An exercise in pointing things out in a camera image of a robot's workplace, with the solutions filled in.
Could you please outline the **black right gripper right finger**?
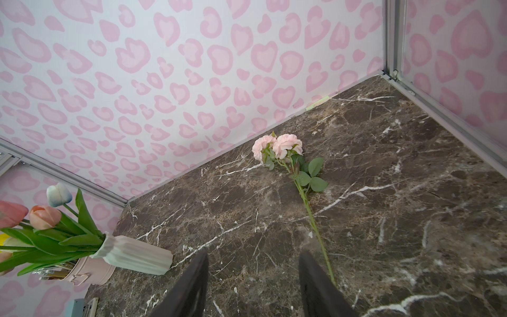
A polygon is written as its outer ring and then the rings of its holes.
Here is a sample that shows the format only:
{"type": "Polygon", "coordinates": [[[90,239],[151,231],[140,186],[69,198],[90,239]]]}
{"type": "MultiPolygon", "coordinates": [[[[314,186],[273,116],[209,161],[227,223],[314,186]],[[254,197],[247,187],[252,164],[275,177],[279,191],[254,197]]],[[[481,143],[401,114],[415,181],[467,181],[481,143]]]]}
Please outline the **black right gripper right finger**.
{"type": "Polygon", "coordinates": [[[358,316],[307,250],[299,256],[298,272],[305,317],[358,316]]]}

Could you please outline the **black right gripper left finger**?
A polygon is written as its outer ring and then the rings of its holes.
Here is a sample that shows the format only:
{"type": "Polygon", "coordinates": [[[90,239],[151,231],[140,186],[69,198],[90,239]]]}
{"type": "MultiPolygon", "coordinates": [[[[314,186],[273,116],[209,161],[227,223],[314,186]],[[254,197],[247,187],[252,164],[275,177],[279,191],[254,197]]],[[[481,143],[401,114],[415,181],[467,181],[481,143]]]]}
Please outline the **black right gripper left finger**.
{"type": "Polygon", "coordinates": [[[150,317],[201,317],[205,310],[209,257],[199,252],[150,317]]]}

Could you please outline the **small pink twin rose stem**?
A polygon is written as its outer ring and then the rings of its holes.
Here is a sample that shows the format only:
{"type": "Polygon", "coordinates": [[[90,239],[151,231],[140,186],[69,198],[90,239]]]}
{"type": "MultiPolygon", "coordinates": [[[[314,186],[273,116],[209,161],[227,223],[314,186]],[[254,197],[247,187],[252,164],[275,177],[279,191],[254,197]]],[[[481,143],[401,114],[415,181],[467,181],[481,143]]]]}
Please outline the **small pink twin rose stem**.
{"type": "Polygon", "coordinates": [[[280,166],[287,171],[305,206],[310,227],[318,240],[325,260],[327,272],[332,284],[335,285],[336,281],[331,261],[308,198],[309,192],[320,193],[328,187],[328,183],[320,177],[324,159],[317,157],[309,162],[306,161],[302,140],[295,134],[288,133],[280,136],[272,133],[260,137],[255,140],[252,146],[252,153],[256,161],[261,162],[269,170],[274,170],[275,167],[280,166]]]}

